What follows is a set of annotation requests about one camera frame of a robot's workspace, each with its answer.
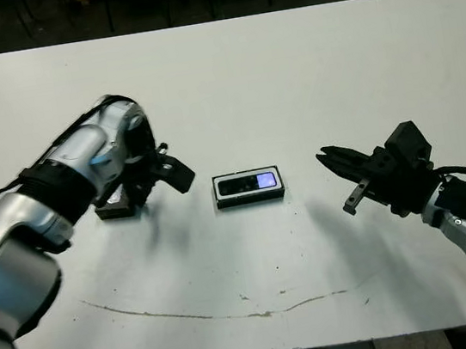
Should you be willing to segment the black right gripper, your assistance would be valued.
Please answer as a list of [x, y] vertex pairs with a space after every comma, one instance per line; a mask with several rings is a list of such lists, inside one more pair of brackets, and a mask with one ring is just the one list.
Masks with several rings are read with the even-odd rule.
[[438, 183], [427, 159], [412, 164], [398, 150], [388, 147], [377, 146], [369, 156], [334, 145], [320, 151], [316, 160], [340, 178], [357, 184], [343, 206], [352, 215], [362, 199], [388, 205], [400, 217], [420, 213]]

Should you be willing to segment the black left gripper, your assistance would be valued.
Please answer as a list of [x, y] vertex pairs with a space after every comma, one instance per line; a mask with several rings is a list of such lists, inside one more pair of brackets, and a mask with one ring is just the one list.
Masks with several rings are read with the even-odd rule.
[[172, 172], [167, 158], [168, 147], [166, 143], [160, 143], [154, 150], [145, 152], [136, 162], [125, 165], [123, 186], [132, 190], [135, 206], [144, 205], [157, 181], [168, 178]]

